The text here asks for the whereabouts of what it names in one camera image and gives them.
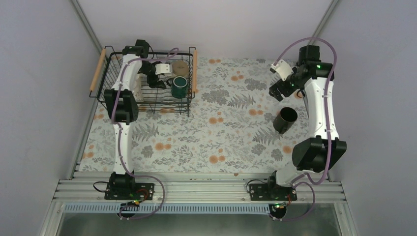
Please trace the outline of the dark green mug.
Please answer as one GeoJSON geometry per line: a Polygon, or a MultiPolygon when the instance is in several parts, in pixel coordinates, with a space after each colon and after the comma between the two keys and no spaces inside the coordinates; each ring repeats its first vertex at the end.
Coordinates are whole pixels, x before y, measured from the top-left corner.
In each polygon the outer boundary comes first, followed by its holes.
{"type": "Polygon", "coordinates": [[[188,80],[183,76],[176,76],[166,81],[167,85],[171,87],[171,95],[174,98],[182,99],[188,94],[188,80]]]}

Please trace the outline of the patterned white mug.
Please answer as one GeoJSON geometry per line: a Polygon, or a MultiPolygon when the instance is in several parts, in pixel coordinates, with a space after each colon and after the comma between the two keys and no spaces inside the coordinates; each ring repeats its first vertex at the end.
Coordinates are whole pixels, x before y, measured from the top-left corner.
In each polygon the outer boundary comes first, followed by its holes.
{"type": "Polygon", "coordinates": [[[143,102],[141,74],[136,75],[132,92],[136,102],[143,102]]]}

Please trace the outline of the beige mug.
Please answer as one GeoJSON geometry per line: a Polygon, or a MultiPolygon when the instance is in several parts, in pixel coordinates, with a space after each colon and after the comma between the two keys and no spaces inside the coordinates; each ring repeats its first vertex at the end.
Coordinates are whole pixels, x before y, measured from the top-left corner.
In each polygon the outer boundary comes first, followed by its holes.
{"type": "Polygon", "coordinates": [[[183,60],[176,60],[172,63],[173,76],[189,77],[188,63],[183,60]]]}

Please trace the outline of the matte black mug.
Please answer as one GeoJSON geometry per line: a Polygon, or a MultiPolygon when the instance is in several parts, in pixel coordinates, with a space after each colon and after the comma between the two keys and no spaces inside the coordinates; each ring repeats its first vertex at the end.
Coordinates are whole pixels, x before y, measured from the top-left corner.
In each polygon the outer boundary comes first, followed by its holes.
{"type": "Polygon", "coordinates": [[[282,108],[273,121],[273,127],[279,134],[287,132],[298,118],[297,112],[290,107],[282,108]]]}

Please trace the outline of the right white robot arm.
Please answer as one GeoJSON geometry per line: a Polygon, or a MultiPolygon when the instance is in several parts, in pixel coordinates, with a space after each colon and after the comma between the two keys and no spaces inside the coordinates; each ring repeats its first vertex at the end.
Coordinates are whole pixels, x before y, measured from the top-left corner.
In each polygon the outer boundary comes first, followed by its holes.
{"type": "Polygon", "coordinates": [[[319,46],[307,45],[300,48],[295,67],[282,59],[270,67],[280,79],[270,86],[269,95],[282,101],[299,90],[309,119],[308,137],[293,147],[292,163],[274,171],[268,179],[266,193],[272,200],[279,200],[297,180],[311,179],[311,173],[321,173],[325,178],[347,150],[333,115],[334,66],[320,60],[319,46]]]}

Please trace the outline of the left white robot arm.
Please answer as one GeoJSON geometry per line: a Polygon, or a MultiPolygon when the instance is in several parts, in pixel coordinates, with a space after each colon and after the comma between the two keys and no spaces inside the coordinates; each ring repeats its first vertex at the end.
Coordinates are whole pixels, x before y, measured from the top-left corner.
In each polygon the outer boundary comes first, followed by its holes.
{"type": "Polygon", "coordinates": [[[133,198],[137,192],[131,157],[131,124],[139,114],[133,90],[142,84],[137,76],[146,75],[147,84],[152,89],[166,87],[156,74],[158,62],[148,58],[149,51],[150,45],[143,39],[138,39],[133,46],[125,46],[119,75],[114,85],[104,91],[105,104],[116,136],[115,164],[108,188],[111,191],[117,190],[124,199],[133,198]]]}

